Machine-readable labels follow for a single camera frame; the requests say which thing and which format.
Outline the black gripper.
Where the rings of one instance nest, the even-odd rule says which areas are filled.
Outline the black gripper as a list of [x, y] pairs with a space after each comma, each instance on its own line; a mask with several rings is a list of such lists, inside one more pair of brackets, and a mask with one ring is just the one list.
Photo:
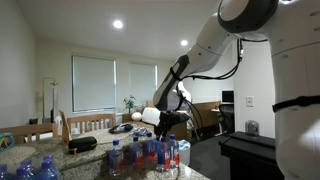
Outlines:
[[159, 124], [155, 127], [155, 139], [161, 141], [166, 134], [174, 125], [186, 122], [189, 116], [186, 113], [164, 113], [161, 112], [159, 116]]

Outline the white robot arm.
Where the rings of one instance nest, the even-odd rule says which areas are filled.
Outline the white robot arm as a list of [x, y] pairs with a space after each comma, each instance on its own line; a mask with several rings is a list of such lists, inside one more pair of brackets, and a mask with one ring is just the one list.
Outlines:
[[320, 180], [320, 0], [220, 0], [196, 43], [153, 96], [161, 111], [183, 107], [178, 83], [212, 69], [235, 41], [265, 41], [258, 67], [272, 81], [276, 162], [285, 180]]

